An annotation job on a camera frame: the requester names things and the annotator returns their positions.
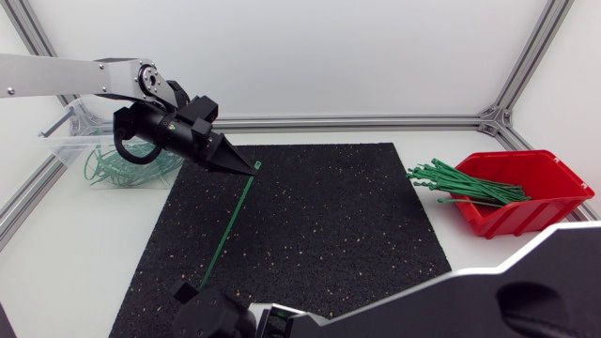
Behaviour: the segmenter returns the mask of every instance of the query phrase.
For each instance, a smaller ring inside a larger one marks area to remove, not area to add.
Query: zip tie
[[[493,203],[471,201],[471,200],[464,200],[464,199],[447,199],[447,200],[445,200],[445,199],[439,198],[439,203],[472,203],[472,204],[489,206],[489,207],[503,207],[501,205],[497,205],[497,204],[493,204]]]
[[[260,167],[261,167],[260,161],[257,161],[254,163],[254,169],[259,170]],[[253,180],[254,180],[254,177],[248,177],[248,182],[246,182],[246,187],[244,187],[244,192],[242,192],[242,196],[240,197],[240,199],[238,201],[238,205],[236,206],[236,209],[234,210],[234,214],[232,214],[232,218],[229,220],[229,224],[227,225],[227,227],[225,228],[225,231],[223,232],[222,240],[219,242],[219,246],[217,247],[217,250],[215,251],[215,254],[213,255],[213,259],[210,260],[210,264],[208,265],[207,272],[205,272],[205,277],[203,278],[203,281],[200,284],[200,286],[198,286],[199,290],[202,289],[203,286],[205,286],[205,284],[208,281],[208,276],[210,276],[210,273],[213,271],[213,268],[215,267],[217,258],[219,258],[219,254],[221,253],[223,245],[225,244],[225,241],[227,240],[227,237],[229,236],[229,232],[232,230],[234,221],[236,220],[236,217],[238,217],[238,212],[240,211],[240,208],[242,207],[242,203],[244,202],[244,199],[246,198],[246,193],[248,193],[248,191],[251,189],[251,184],[253,184]]]

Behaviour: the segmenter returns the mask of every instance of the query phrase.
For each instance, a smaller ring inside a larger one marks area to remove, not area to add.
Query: red plastic bin
[[[457,203],[476,235],[486,238],[543,230],[594,196],[591,188],[546,150],[475,153],[456,169],[473,177],[521,185],[532,197],[501,208]]]

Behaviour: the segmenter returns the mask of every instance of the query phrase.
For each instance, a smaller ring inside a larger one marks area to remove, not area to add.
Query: clear plastic container
[[[183,158],[162,151],[155,161],[140,165],[116,152],[113,112],[129,103],[92,97],[74,100],[65,107],[64,116],[39,134],[40,140],[69,168],[81,170],[82,179],[92,188],[170,189]],[[135,137],[123,145],[137,156],[154,147]]]

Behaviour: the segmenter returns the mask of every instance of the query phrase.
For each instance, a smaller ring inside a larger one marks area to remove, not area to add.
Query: white backdrop
[[[576,0],[517,102],[516,129],[601,194],[601,2]],[[592,206],[601,212],[601,198]]]
[[[63,57],[148,57],[222,115],[476,114],[546,0],[30,0]]]
[[[3,9],[0,10],[0,53],[29,54]],[[0,100],[0,207],[50,156],[50,151],[36,138],[62,112],[63,106],[54,97]]]

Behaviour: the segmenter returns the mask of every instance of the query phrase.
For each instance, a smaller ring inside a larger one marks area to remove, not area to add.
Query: black rubber mat
[[[450,270],[392,144],[240,149],[262,166],[208,286],[333,317]],[[111,336],[171,337],[168,290],[200,285],[247,180],[184,165]]]

